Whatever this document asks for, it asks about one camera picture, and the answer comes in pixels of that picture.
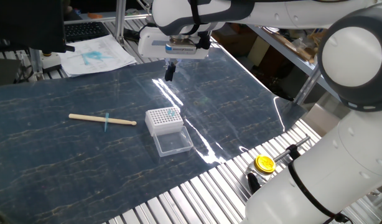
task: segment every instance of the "wooden dowel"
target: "wooden dowel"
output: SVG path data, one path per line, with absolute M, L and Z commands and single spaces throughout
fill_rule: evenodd
M 80 115 L 80 114 L 69 114 L 69 118 L 71 119 L 82 119 L 85 121 L 98 121 L 98 122 L 105 122 L 106 118 L 102 117 L 96 117 L 96 116 L 87 116 L 87 115 Z M 123 119 L 114 119 L 114 118 L 108 118 L 109 123 L 114 124 L 130 124 L 130 125 L 136 125 L 137 122 L 135 121 L 126 121 Z

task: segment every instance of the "yellow lid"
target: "yellow lid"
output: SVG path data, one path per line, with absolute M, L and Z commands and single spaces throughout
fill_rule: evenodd
M 264 174 L 272 174 L 276 170 L 276 163 L 270 157 L 264 155 L 258 155 L 255 158 L 254 166 Z

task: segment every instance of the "clear plastic box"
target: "clear plastic box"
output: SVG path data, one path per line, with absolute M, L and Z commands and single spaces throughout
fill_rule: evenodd
M 147 111 L 146 124 L 161 157 L 186 152 L 193 147 L 187 128 L 183 126 L 183 119 L 175 107 Z
M 180 152 L 187 152 L 192 147 L 192 140 L 185 126 L 179 132 L 153 136 L 159 155 L 169 156 Z

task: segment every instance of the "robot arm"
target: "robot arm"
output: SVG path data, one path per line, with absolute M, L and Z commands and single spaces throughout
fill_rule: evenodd
M 155 0 L 157 27 L 142 30 L 142 56 L 204 58 L 208 47 L 201 43 L 224 22 L 330 27 L 320 45 L 320 71 L 352 109 L 252 195 L 242 224 L 329 223 L 382 185 L 382 1 L 189 1 L 198 5 L 191 10 L 188 0 Z
M 209 39 L 210 31 L 225 22 L 285 29 L 328 28 L 347 14 L 376 2 L 155 0 L 152 15 L 156 27 L 141 31 L 139 52 L 143 57 L 202 59 L 208 48 L 198 43 Z

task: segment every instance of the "white paper with drawing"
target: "white paper with drawing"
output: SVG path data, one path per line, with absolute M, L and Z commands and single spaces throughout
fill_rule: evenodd
M 112 35 L 68 44 L 75 52 L 60 53 L 61 64 L 69 77 L 112 71 L 136 63 Z

